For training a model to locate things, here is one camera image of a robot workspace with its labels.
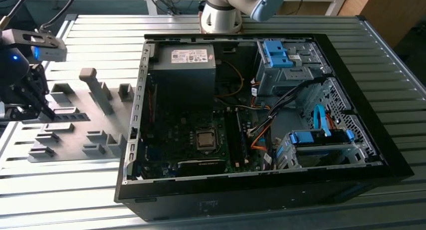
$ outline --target power cable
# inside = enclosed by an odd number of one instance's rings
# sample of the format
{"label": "power cable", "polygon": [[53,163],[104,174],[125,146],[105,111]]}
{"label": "power cable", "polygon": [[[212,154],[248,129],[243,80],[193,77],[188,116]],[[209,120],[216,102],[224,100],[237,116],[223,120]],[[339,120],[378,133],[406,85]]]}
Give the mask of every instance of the power cable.
{"label": "power cable", "polygon": [[10,10],[10,12],[9,12],[8,15],[6,15],[9,19],[13,18],[13,16],[14,16],[17,10],[21,8],[21,5],[24,4],[24,1],[25,1],[25,0],[18,0],[18,1],[17,1],[17,3],[16,3],[16,5],[14,5],[13,9]]}
{"label": "power cable", "polygon": [[171,0],[171,3],[172,3],[172,7],[175,8],[175,10],[177,10],[177,8],[175,7],[175,3],[173,1]]}
{"label": "power cable", "polygon": [[297,7],[297,9],[296,9],[293,12],[291,12],[291,13],[288,13],[288,14],[285,14],[285,15],[297,14],[297,13],[299,13],[299,10],[300,10],[300,8],[301,8],[301,5],[303,5],[303,0],[300,0],[300,2],[299,2],[299,7]]}
{"label": "power cable", "polygon": [[57,13],[57,15],[49,20],[48,23],[44,23],[40,26],[40,32],[44,31],[45,28],[48,28],[49,26],[52,26],[54,24],[54,22],[57,21],[57,19],[61,17],[61,15],[65,13],[65,11],[69,9],[70,5],[73,3],[73,0],[69,0],[68,3],[65,4],[64,8],[60,10],[60,12]]}
{"label": "power cable", "polygon": [[[161,12],[168,13],[167,11],[164,11],[164,10],[159,7],[159,5],[156,4],[156,2],[155,2],[153,0],[150,0],[150,1],[152,1],[153,5],[157,7],[157,9],[159,9]],[[159,1],[165,5],[167,9],[169,9],[173,14],[177,14],[177,13],[175,12],[173,8],[168,5],[168,3],[167,3],[165,1],[163,1],[163,0],[159,0]]]}

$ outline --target aluminum table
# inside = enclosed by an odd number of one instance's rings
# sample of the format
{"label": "aluminum table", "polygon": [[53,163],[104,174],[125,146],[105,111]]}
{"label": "aluminum table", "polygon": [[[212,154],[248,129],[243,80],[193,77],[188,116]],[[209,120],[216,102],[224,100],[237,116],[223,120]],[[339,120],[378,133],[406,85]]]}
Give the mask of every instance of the aluminum table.
{"label": "aluminum table", "polygon": [[[94,67],[108,86],[134,82],[144,34],[197,33],[197,17],[68,16],[58,36],[66,63],[45,63],[49,81]],[[113,202],[118,160],[29,163],[40,125],[10,123],[0,139],[0,229],[426,229],[426,91],[367,21],[355,17],[244,19],[245,32],[325,33],[415,176],[343,204],[145,223]]]}

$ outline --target blue led light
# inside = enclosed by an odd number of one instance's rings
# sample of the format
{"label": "blue led light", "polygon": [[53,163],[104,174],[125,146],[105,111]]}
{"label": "blue led light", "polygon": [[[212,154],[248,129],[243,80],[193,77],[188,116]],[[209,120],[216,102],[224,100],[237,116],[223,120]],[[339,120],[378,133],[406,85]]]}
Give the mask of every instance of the blue led light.
{"label": "blue led light", "polygon": [[38,49],[38,47],[34,47],[34,48],[33,48],[33,58],[34,58],[36,60],[38,60],[38,56],[40,56],[40,49]]}

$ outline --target open computer tower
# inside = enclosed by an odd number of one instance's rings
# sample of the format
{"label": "open computer tower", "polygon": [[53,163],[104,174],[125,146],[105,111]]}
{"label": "open computer tower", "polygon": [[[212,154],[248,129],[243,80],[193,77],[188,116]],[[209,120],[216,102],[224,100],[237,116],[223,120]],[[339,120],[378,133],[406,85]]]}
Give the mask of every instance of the open computer tower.
{"label": "open computer tower", "polygon": [[339,203],[412,175],[325,35],[145,40],[114,194],[145,221]]}

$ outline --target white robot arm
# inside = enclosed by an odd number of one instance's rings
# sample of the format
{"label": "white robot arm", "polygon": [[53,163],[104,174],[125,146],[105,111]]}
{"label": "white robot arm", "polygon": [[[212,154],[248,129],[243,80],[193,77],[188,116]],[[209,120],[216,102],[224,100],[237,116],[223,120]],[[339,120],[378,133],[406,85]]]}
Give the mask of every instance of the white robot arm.
{"label": "white robot arm", "polygon": [[240,12],[253,20],[268,20],[283,0],[207,0],[201,15],[205,33],[236,33],[241,27]]}

